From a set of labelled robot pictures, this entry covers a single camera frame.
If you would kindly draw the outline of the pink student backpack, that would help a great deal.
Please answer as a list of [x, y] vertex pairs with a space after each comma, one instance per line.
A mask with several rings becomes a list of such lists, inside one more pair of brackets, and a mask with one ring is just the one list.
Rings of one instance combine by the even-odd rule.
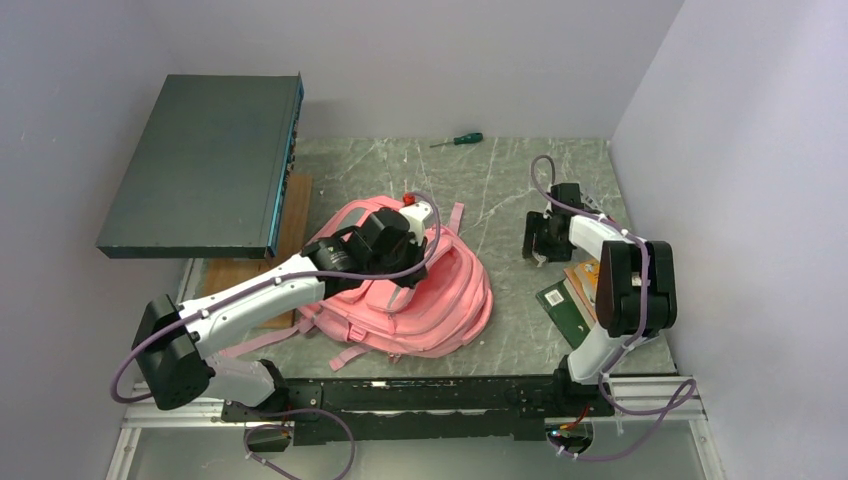
[[222, 350], [235, 358], [317, 328], [348, 349], [331, 359], [332, 370], [372, 350], [396, 361], [402, 356], [438, 358], [472, 341], [493, 310], [493, 293], [482, 262], [459, 236], [464, 204], [455, 203], [447, 225], [426, 232], [438, 246], [427, 276], [413, 288], [390, 280], [365, 281], [328, 300], [299, 308], [292, 327]]

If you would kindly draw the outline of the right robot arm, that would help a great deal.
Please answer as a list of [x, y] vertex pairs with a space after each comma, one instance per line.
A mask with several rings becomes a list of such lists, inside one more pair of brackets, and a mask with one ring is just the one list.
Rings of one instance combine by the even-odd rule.
[[554, 184], [542, 194], [547, 208], [526, 215], [523, 258], [565, 262], [582, 250], [599, 264], [595, 323], [564, 357], [550, 391], [555, 409], [574, 415], [607, 393], [601, 382], [619, 360], [674, 324], [673, 254], [664, 241], [644, 240], [601, 212], [584, 210], [576, 183]]

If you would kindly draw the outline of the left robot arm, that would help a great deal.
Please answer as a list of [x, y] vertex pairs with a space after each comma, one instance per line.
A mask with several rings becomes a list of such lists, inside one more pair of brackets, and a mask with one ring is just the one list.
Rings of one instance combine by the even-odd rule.
[[366, 280], [412, 287], [435, 251], [425, 235], [438, 214], [425, 202], [381, 207], [360, 225], [320, 237], [281, 265], [217, 294], [182, 304], [163, 294], [145, 307], [132, 343], [148, 398], [163, 410], [199, 397], [229, 400], [272, 420], [289, 404], [289, 388], [270, 360], [224, 355], [247, 330], [287, 311], [353, 290]]

